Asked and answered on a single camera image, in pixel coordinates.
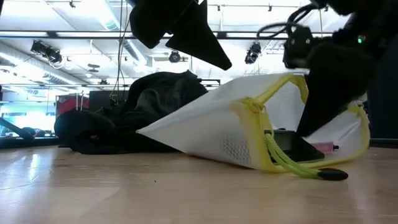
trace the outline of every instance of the wooden floor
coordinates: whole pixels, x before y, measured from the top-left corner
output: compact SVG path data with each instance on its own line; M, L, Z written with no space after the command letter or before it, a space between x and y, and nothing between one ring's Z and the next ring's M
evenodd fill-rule
M398 223L398 150L339 166L344 182L184 154L0 151L0 223Z

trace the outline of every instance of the black bag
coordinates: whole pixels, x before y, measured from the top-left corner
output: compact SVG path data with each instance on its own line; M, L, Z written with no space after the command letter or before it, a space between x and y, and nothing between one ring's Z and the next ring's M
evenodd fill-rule
M137 134L138 129L207 93L191 72L159 72L136 80L127 101L96 113L71 110L55 122L55 134L82 154L170 152L175 149Z

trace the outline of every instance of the ceiling pipe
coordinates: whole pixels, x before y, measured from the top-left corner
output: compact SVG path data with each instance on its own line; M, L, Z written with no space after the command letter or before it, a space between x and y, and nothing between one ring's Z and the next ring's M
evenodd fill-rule
M97 19L101 25L108 31L124 31L123 27L120 27L120 21L114 15L112 6L108 0L85 0L92 5L95 5L96 9L92 13L95 13ZM123 47L134 59L134 62L138 65L146 65L147 60L145 56L140 53L137 47L131 42L131 40L125 40L123 42Z
M12 47L0 42L0 52L8 57L8 60L13 60L16 63L15 69L24 73L24 76L29 78L29 75L33 78L37 76L34 73L41 74L41 77L49 74L52 77L59 79L62 82L68 84L87 84L83 80L80 80L70 74L67 74L59 69L51 67L48 63L42 62L32 56L26 55Z

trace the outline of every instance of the black phone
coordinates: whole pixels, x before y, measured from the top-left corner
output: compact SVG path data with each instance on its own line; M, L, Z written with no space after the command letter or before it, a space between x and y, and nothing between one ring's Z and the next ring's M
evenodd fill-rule
M264 130L264 134L270 133L270 130ZM274 130L274 139L280 149L295 162L316 162L325 158L324 153L306 142L295 131Z

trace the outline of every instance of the pink object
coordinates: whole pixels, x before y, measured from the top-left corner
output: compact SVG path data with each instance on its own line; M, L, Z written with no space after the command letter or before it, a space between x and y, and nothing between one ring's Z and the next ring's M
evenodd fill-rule
M331 154L333 152L333 142L319 142L312 143L311 145L324 154Z

